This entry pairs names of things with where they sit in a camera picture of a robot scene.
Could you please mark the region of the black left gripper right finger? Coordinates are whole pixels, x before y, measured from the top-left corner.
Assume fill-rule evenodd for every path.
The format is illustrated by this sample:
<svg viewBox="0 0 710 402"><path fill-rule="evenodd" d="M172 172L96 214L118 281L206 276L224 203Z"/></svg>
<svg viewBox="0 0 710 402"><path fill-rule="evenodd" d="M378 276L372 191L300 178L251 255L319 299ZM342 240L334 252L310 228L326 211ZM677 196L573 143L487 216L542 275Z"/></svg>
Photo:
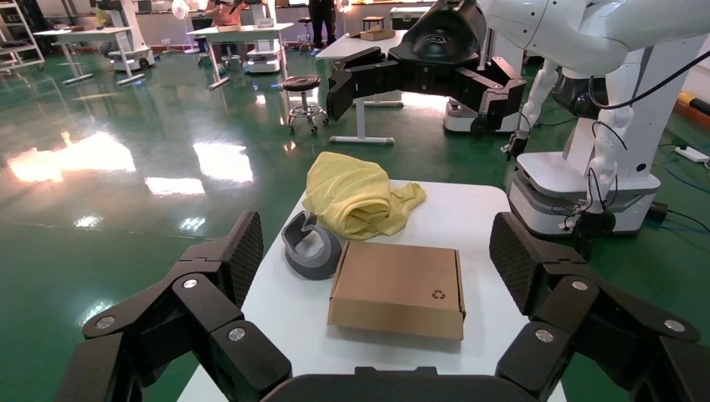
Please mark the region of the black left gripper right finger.
<svg viewBox="0 0 710 402"><path fill-rule="evenodd" d="M496 214L493 265L529 320L496 375L544 401L581 354L633 401L706 401L709 349L698 330L613 286L573 248L532 236L511 212Z"/></svg>

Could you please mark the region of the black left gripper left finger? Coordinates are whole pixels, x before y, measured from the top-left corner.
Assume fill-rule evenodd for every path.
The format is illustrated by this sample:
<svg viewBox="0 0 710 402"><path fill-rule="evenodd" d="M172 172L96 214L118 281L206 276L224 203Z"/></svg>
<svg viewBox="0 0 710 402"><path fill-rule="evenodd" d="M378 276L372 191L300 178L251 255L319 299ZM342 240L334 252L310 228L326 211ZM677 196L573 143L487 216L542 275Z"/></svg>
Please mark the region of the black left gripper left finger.
<svg viewBox="0 0 710 402"><path fill-rule="evenodd" d="M140 401L188 353L226 399L263 399L292 375L242 310L263 253L255 211L223 238L188 247L163 279L88 320L55 399Z"/></svg>

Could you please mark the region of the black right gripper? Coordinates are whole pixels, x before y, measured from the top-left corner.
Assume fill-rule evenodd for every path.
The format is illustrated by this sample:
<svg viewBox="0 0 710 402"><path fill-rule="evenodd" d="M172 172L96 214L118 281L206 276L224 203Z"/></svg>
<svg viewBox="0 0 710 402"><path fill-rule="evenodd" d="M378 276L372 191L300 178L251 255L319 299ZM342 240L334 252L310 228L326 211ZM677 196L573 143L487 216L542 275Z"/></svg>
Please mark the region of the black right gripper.
<svg viewBox="0 0 710 402"><path fill-rule="evenodd" d="M339 120L366 96L400 88L443 95L449 86L449 96L476 113L470 128L475 139L497 131L518 112L527 82L501 57L479 66L486 31L476 1L436 2L388 51L389 61L379 47L370 47L333 63L327 117Z"/></svg>

